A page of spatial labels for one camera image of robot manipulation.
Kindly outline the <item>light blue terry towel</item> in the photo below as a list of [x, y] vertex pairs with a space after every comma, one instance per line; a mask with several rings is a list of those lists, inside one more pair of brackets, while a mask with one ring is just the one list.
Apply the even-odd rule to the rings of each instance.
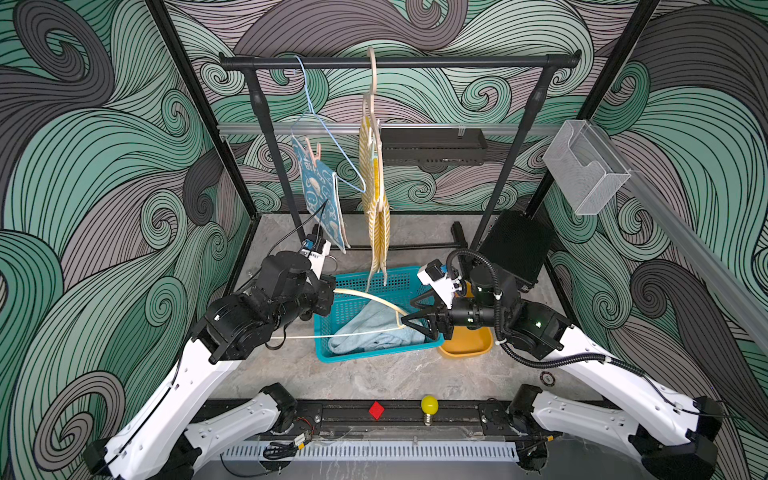
[[362, 310], [328, 339], [334, 355], [386, 350], [423, 344], [425, 336], [409, 327], [400, 328], [396, 311], [376, 301]]

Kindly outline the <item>cream plastic hanger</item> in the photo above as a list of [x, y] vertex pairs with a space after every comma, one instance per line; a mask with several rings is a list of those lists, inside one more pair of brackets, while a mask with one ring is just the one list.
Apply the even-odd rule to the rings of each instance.
[[407, 312], [404, 309], [400, 308], [399, 306], [389, 302], [388, 300], [385, 300], [383, 298], [380, 298], [378, 296], [372, 295], [367, 292], [345, 289], [345, 288], [336, 288], [334, 290], [334, 293], [335, 293], [335, 296], [337, 295], [354, 296], [358, 298], [364, 298], [369, 301], [373, 301], [386, 306], [387, 308], [394, 311], [396, 325], [394, 327], [367, 330], [367, 331], [357, 331], [357, 332], [345, 333], [345, 334], [334, 333], [334, 334], [327, 334], [327, 335], [294, 335], [294, 336], [288, 336], [287, 334], [284, 334], [283, 338], [286, 340], [288, 339], [292, 339], [292, 340], [330, 339], [330, 338], [339, 338], [339, 337], [354, 337], [354, 336], [364, 336], [364, 335], [370, 335], [370, 334], [389, 333], [389, 332], [402, 330], [405, 328], [405, 326], [402, 324], [402, 317], [405, 316]]

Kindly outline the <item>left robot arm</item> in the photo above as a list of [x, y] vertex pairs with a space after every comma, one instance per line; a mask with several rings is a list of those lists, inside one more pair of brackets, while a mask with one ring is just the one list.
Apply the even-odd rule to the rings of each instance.
[[322, 272], [327, 255], [306, 248], [269, 255], [252, 286], [214, 301], [133, 419], [85, 449], [89, 478], [190, 479], [253, 435], [290, 430], [297, 401], [279, 383], [213, 418], [193, 419], [229, 374], [267, 347], [276, 330], [330, 312], [335, 280]]

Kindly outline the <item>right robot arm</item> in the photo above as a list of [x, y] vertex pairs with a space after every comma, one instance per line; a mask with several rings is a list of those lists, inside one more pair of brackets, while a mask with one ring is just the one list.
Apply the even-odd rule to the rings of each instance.
[[609, 353], [566, 316], [521, 298], [516, 278], [477, 251], [457, 249], [417, 273], [427, 292], [412, 299], [405, 326], [436, 340], [458, 327], [489, 329], [512, 360], [540, 371], [562, 369], [606, 405], [521, 386], [507, 407], [522, 444], [519, 464], [537, 471], [547, 442], [566, 434], [619, 452], [656, 479], [710, 479], [724, 416], [707, 396], [692, 398]]

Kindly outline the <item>yellow striped towel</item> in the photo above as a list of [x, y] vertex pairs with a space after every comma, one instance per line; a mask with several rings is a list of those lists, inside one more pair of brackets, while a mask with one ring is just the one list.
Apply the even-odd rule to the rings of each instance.
[[387, 258], [390, 246], [390, 206], [384, 186], [383, 161], [380, 158], [380, 139], [376, 125], [369, 116], [364, 116], [359, 129], [359, 170], [365, 181], [361, 206], [367, 218], [368, 236], [371, 247], [371, 266], [366, 290], [369, 290], [374, 276], [381, 272], [387, 283]]

